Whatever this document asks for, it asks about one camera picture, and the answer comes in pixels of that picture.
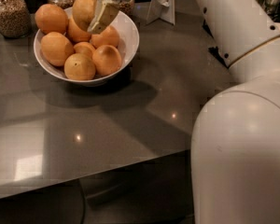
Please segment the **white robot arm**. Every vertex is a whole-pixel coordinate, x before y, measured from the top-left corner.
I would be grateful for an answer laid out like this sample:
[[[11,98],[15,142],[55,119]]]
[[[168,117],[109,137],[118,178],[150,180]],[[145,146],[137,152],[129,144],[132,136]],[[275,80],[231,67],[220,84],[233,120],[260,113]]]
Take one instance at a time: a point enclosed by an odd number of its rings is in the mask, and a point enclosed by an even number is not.
[[[196,0],[236,86],[191,137],[195,224],[280,224],[280,26],[256,0]]]

